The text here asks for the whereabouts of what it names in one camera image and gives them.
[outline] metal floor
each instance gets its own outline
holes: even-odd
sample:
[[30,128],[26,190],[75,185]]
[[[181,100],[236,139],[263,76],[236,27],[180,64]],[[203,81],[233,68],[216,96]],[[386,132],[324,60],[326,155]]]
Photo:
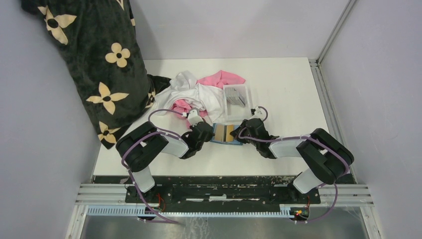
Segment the metal floor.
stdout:
[[[311,218],[326,208],[311,208]],[[295,225],[284,218],[173,218],[181,225],[151,224],[135,217],[87,216],[83,239],[367,239],[359,208],[335,208],[325,219]]]

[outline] black cloth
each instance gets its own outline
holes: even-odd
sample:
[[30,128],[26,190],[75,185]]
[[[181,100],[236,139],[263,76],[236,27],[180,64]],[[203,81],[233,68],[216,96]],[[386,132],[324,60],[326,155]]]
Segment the black cloth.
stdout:
[[111,148],[169,78],[147,75],[129,0],[21,0],[43,20],[98,137]]

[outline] white wall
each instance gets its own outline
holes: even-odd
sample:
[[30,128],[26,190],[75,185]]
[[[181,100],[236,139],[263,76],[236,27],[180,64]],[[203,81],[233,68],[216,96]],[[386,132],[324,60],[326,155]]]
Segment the white wall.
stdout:
[[0,8],[0,238],[61,239],[99,141],[45,24]]
[[422,1],[358,1],[322,64],[388,239],[422,238]]
[[348,0],[131,0],[144,59],[316,59]]

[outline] floral pattern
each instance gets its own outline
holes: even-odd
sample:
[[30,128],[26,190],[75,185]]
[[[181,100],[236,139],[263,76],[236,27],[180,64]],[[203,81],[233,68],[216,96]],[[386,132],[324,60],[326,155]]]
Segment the floral pattern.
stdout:
[[92,102],[94,104],[102,103],[104,108],[112,115],[114,114],[114,111],[116,109],[114,102],[123,100],[129,95],[127,93],[112,94],[108,87],[102,82],[100,82],[98,91],[100,93],[100,96],[90,96],[87,101]]
[[118,67],[125,67],[127,65],[126,58],[130,57],[130,51],[127,48],[122,49],[121,45],[117,42],[111,45],[111,51],[111,53],[105,55],[105,60],[109,63],[117,62]]
[[43,15],[45,15],[44,21],[46,23],[47,30],[51,31],[51,34],[56,40],[62,44],[67,45],[69,40],[67,39],[63,28],[66,28],[72,24],[72,22],[75,21],[76,16],[69,14],[53,16],[48,6],[39,6],[38,9]]
[[116,0],[116,1],[120,4],[121,9],[124,10],[123,0]]
[[151,93],[148,93],[148,103],[145,106],[145,108],[150,108],[154,104],[154,97],[155,97],[155,90],[153,90]]
[[120,128],[109,129],[108,126],[101,121],[99,122],[99,125],[101,134],[98,135],[98,139],[100,139],[100,141],[104,139],[109,143],[116,143],[116,137],[114,137],[113,133],[118,131]]

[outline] clear plastic container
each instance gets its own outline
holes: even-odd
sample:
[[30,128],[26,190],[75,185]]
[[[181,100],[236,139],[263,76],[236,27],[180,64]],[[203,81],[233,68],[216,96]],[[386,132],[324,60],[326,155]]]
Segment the clear plastic container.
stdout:
[[[245,99],[245,107],[233,105],[227,100],[225,93],[226,88],[235,88]],[[242,121],[249,119],[252,116],[251,106],[252,103],[249,97],[249,89],[245,84],[240,85],[225,85],[223,86],[224,97],[224,117],[226,121]]]

